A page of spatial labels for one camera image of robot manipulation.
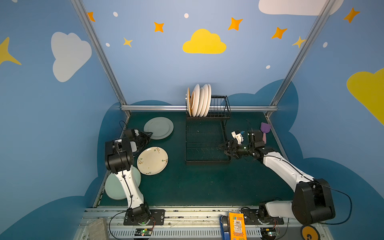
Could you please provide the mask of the white plate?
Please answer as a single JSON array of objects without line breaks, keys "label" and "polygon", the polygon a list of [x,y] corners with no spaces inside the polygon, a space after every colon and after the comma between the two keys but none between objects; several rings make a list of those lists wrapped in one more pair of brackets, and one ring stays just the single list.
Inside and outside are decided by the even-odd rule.
[{"label": "white plate", "polygon": [[206,117],[209,112],[210,103],[211,103],[211,97],[212,97],[212,87],[210,84],[207,84],[207,87],[204,87],[205,90],[205,101],[206,101],[206,107],[204,111],[203,117]]}]

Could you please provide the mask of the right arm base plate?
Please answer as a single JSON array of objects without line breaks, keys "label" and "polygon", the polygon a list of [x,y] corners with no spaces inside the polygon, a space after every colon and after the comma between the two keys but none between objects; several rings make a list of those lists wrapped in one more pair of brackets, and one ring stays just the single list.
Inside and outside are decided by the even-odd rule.
[{"label": "right arm base plate", "polygon": [[243,207],[240,212],[244,215],[246,225],[283,225],[285,223],[282,218],[269,216],[263,208],[260,210]]}]

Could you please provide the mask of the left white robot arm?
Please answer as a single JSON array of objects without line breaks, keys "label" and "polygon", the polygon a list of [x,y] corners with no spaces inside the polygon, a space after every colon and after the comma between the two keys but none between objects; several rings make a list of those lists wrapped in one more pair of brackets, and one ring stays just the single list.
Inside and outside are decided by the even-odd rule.
[{"label": "left white robot arm", "polygon": [[128,129],[125,135],[121,139],[105,142],[105,165],[118,178],[126,195],[128,207],[124,225],[147,225],[151,212],[135,181],[133,169],[134,154],[139,153],[150,142],[152,133]]}]

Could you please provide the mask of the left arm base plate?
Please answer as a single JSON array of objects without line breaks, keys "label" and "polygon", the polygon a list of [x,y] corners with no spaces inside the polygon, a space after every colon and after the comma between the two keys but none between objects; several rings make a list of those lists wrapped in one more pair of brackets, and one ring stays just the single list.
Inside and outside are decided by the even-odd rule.
[{"label": "left arm base plate", "polygon": [[163,226],[165,222],[165,210],[164,209],[150,209],[150,215],[140,214],[135,217],[129,211],[126,211],[123,225],[124,226]]}]

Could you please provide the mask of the black wire dish rack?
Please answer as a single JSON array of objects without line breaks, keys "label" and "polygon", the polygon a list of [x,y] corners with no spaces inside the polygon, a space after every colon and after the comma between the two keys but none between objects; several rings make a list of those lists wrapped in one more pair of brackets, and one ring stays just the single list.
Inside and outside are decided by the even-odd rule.
[{"label": "black wire dish rack", "polygon": [[185,161],[188,165],[229,164],[231,157],[221,145],[228,138],[226,123],[231,117],[227,96],[212,96],[206,117],[186,117]]}]

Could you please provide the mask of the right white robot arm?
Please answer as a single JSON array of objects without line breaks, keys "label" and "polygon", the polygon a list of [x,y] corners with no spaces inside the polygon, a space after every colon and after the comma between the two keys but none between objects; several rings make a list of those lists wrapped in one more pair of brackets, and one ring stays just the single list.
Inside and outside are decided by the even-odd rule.
[{"label": "right white robot arm", "polygon": [[233,132],[232,139],[219,147],[235,159],[251,156],[274,171],[294,192],[292,201],[271,201],[261,204],[257,212],[260,223],[266,224],[271,218],[296,219],[304,226],[333,219],[336,216],[330,185],[324,179],[299,170],[279,152],[266,146],[261,131],[247,133],[248,145],[244,145],[241,132]]}]

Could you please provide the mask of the green-rimmed Hao Wei plate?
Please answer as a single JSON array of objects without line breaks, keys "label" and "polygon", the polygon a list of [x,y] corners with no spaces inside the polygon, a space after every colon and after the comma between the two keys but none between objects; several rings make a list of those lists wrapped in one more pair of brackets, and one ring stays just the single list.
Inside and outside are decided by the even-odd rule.
[{"label": "green-rimmed Hao Wei plate", "polygon": [[193,90],[192,96],[191,96],[191,113],[192,113],[192,117],[196,117],[197,116],[197,111],[198,111],[198,108],[199,108],[199,101],[200,101],[200,85],[197,84],[194,87],[194,90]]}]

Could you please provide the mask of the woven bamboo plate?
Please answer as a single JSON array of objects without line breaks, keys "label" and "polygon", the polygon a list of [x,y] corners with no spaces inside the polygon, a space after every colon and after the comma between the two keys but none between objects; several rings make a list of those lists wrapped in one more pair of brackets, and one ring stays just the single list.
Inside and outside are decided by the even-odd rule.
[{"label": "woven bamboo plate", "polygon": [[187,94],[186,94],[186,103],[187,103],[187,112],[188,112],[188,117],[191,117],[191,102],[190,102],[190,88],[187,88]]}]

